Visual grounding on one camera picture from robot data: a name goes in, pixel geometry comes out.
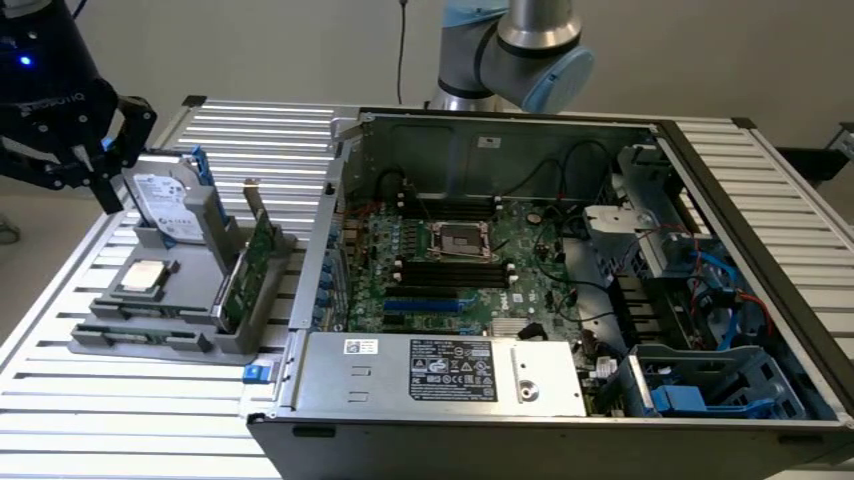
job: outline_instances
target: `warning label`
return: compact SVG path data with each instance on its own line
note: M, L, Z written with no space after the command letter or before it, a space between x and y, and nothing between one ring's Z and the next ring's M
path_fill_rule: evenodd
M493 344L410 340L410 396L420 401L498 402Z

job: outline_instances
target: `white wall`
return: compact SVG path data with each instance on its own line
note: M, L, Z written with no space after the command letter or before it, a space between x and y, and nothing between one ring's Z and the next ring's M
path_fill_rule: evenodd
M442 3L410 3L413 104L436 85ZM749 116L775 141L811 145L854 119L854 2L577 4L598 66L573 109ZM169 117L191 93L393 103L398 9L397 0L91 0L79 23L106 78Z

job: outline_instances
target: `sticker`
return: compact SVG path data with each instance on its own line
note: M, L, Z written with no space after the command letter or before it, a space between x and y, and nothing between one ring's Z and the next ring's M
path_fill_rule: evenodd
M158 230L177 242L203 242L199 219L185 206L185 185L173 177L142 173L134 175L134 183L142 207L158 224Z
M478 137L478 148L502 148L502 138Z
M493 343L410 340L410 397L422 402L498 402Z
M378 353L380 353L378 339L349 338L345 340L345 355L377 355Z

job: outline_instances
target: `motherboard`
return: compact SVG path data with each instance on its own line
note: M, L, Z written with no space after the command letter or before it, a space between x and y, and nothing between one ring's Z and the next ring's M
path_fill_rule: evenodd
M384 204L346 221L350 331L517 337L540 324L544 339L578 337L545 207L477 205Z

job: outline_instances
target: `metal rail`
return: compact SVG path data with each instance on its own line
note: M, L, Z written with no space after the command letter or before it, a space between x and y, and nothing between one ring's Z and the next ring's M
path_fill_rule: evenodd
M209 101L171 124L165 147L202 144L230 213L251 219L239 189L262 196L286 232L305 242L322 176L333 159L338 107ZM677 119L761 238L849 356L854 344L854 253L823 226L809 198L756 132L729 120ZM0 347L0 478L278 479L241 412L273 395L245 386L242 368L69 352L73 326L117 275L137 237L138 214L102 217ZM285 345L302 257L283 281L262 357ZM841 292L840 298L832 292ZM831 471L809 477L832 480ZM799 472L780 479L797 480Z

